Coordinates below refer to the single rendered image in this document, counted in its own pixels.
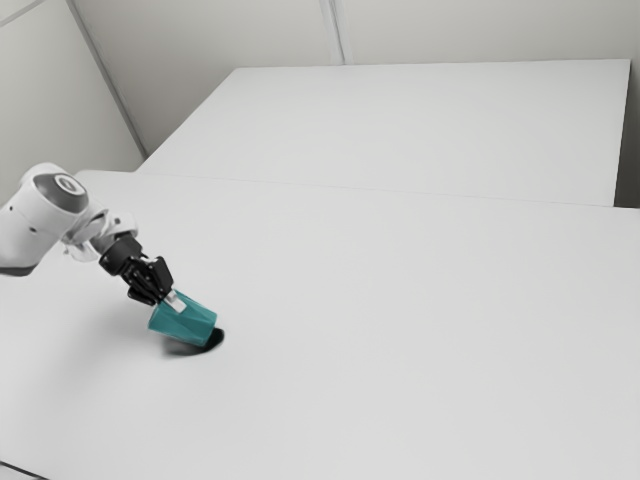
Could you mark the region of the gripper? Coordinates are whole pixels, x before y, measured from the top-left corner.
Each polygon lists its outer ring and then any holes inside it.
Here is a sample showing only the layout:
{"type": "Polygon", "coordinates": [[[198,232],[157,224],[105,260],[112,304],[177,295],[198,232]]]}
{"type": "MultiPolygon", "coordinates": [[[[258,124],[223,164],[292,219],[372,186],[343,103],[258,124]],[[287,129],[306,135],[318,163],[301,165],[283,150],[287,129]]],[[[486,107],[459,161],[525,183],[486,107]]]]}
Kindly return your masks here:
{"type": "Polygon", "coordinates": [[[186,304],[173,289],[174,280],[163,257],[145,262],[142,245],[133,236],[120,236],[102,254],[99,265],[111,276],[125,276],[128,296],[146,305],[165,303],[181,314],[186,304]]]}

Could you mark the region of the teal faceted mug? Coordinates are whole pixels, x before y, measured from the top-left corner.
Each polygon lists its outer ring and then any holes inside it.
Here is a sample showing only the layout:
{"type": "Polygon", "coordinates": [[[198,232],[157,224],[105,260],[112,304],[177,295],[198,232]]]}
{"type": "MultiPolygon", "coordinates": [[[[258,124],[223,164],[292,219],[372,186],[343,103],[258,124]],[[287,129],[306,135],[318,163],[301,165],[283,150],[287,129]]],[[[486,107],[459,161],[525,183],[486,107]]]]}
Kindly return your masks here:
{"type": "Polygon", "coordinates": [[[173,289],[152,311],[148,329],[195,347],[210,343],[217,314],[173,289]]]}

